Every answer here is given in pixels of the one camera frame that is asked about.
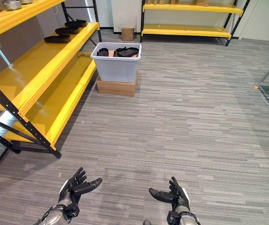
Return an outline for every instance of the white door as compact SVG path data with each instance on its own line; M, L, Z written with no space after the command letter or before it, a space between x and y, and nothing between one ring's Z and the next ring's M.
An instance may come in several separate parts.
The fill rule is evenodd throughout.
M258 0L241 37L269 41L269 0Z

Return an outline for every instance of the yellow shelf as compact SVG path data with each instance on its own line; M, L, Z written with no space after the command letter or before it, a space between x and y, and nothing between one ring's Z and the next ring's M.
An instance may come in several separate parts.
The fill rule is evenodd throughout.
M98 28L97 22L87 24L67 44L42 40L0 72L0 90L26 121L28 110Z
M96 65L89 57L75 56L27 112L27 118L52 146L68 122L95 69ZM32 136L19 122L13 127ZM5 138L31 142L11 132Z
M204 12L219 12L219 13L238 13L240 16L243 14L243 10L232 4L217 4L210 3L209 6L197 6L194 2L179 2L178 4L168 4L169 1L165 1L165 4L145 4L145 9L161 9L161 10L185 10L185 11L204 11Z
M207 36L228 39L231 37L231 34L224 27L150 23L144 25L142 34Z
M63 1L34 0L33 3L23 5L19 10L0 12L0 34Z

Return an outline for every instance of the cardboard piece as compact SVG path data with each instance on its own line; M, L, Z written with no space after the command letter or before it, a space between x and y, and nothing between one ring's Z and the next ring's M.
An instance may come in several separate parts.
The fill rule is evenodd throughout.
M107 82L97 78L97 87L100 94L123 95L133 97L138 85L138 72L136 72L136 81L134 83L125 82Z
M134 28L122 28L122 40L133 41L134 39Z
M196 5L197 6L208 6L209 0L196 0Z
M108 51L108 56L109 56L109 57L113 57L114 54L115 54L115 51L114 51L114 50L109 50L109 51Z

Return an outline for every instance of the white plastic bin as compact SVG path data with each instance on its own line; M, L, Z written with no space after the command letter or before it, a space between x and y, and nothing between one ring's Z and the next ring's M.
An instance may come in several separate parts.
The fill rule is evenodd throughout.
M135 58L97 56L97 52L101 48L116 50L117 48L124 47L138 48L138 56ZM141 44L100 42L93 50L91 58L95 60L97 70L102 81L134 83L141 51Z

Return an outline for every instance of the silver pot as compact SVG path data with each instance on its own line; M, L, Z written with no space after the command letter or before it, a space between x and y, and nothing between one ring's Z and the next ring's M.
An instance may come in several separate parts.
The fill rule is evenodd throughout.
M24 4L30 4L33 2L33 0L20 0L20 2L22 3L22 5Z
M17 10L22 7L21 2L16 0L7 1L4 6L7 10Z

